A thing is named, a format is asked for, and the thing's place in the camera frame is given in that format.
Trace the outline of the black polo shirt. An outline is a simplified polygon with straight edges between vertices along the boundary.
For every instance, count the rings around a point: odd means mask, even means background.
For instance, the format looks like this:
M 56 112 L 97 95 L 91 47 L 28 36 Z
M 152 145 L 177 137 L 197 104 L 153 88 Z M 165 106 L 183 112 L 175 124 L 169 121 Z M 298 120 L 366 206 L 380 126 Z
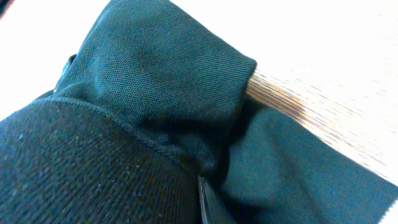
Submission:
M 380 223 L 397 187 L 246 96 L 255 60 L 170 1 L 110 1 L 53 90 L 1 121 L 2 223 Z

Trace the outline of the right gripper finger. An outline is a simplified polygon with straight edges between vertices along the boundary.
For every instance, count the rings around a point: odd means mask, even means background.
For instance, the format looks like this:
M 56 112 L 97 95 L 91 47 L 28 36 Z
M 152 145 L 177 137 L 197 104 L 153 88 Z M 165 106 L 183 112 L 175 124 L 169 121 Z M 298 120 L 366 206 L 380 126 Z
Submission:
M 221 197 L 201 176 L 198 176 L 198 192 L 202 224 L 236 224 Z

